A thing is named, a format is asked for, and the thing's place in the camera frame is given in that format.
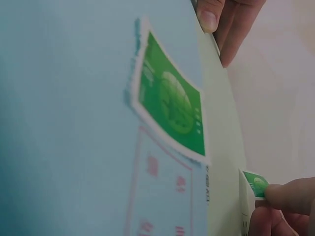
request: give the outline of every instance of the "white background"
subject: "white background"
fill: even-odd
[[[267,0],[228,69],[248,169],[315,176],[314,0]]]

